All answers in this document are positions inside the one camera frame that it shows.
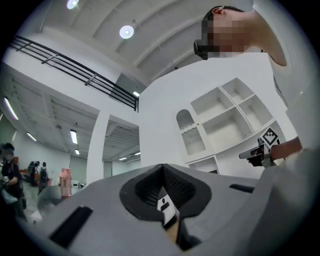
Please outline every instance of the pink water bottle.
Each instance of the pink water bottle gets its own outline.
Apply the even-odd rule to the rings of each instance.
[[[70,168],[62,168],[60,174],[61,198],[71,197],[72,174]]]

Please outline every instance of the ceiling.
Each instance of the ceiling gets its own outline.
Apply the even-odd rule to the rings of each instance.
[[[201,38],[201,20],[210,8],[232,5],[250,11],[253,5],[253,0],[79,0],[78,6],[67,9],[66,2],[51,3],[45,26],[68,28],[94,39],[104,54],[111,49],[150,81],[175,66],[201,60],[193,52],[193,41]],[[119,35],[125,25],[134,28],[129,39]]]
[[[88,157],[92,132],[97,115],[40,91],[9,73],[1,76],[1,95],[9,98],[24,132],[31,133],[37,143]],[[76,130],[78,145],[71,140],[70,130]],[[103,148],[103,160],[112,161],[122,157],[128,160],[140,158],[139,127],[121,120],[109,120]]]

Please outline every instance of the white tag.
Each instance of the white tag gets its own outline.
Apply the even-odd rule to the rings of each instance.
[[[268,147],[268,149],[271,149],[271,147],[276,144],[277,139],[279,136],[275,133],[274,130],[269,126],[261,135],[260,137],[265,145]]]

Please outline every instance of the ear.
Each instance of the ear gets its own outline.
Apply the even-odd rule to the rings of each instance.
[[[221,9],[220,7],[217,7],[212,10],[212,14],[213,15],[226,14],[226,12],[225,12],[225,9]]]

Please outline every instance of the white pillar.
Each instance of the white pillar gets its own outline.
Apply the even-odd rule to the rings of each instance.
[[[109,117],[109,112],[100,111],[95,121],[95,125],[90,140],[88,160],[86,165],[87,185],[103,178],[101,164]]]

